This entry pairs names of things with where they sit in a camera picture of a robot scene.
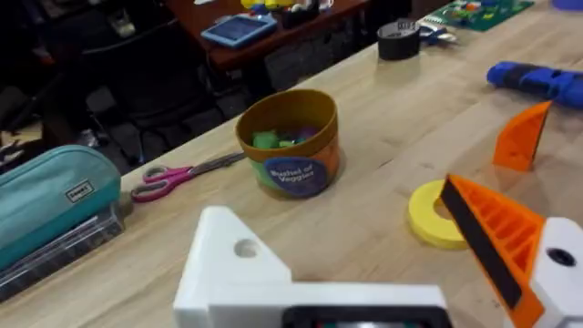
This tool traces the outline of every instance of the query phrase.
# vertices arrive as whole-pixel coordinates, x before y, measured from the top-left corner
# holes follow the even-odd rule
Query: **white 3d printed part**
[[[226,207],[205,209],[174,300],[179,328],[277,328],[296,305],[433,306],[439,287],[293,282],[288,267]]]

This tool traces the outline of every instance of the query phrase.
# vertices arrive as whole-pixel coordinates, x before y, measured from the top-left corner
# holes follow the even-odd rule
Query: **blue tablet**
[[[225,21],[202,31],[200,35],[218,44],[236,48],[267,35],[276,27],[277,21],[270,15],[248,16],[241,14],[227,18]]]

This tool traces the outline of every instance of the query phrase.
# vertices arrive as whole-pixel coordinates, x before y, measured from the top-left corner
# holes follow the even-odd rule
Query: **orange plastic piece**
[[[544,311],[529,282],[545,219],[498,192],[455,175],[447,176],[441,198],[514,326],[533,327]],[[516,292],[508,295],[509,286]]]
[[[531,168],[550,105],[534,105],[506,124],[496,141],[494,164],[520,171]]]
[[[477,5],[474,5],[474,4],[465,5],[465,10],[467,10],[467,11],[474,11],[476,9],[477,9]]]

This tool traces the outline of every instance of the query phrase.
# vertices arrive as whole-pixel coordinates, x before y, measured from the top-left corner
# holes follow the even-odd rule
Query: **yellow tape roll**
[[[409,199],[409,222],[419,238],[435,247],[464,249],[467,243],[455,223],[435,212],[435,203],[439,200],[444,183],[442,179],[431,181],[413,192]]]

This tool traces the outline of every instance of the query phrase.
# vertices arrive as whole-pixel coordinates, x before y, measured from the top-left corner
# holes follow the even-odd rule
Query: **black tape roll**
[[[419,53],[419,25],[408,19],[381,26],[376,32],[379,57],[384,60],[407,59]]]

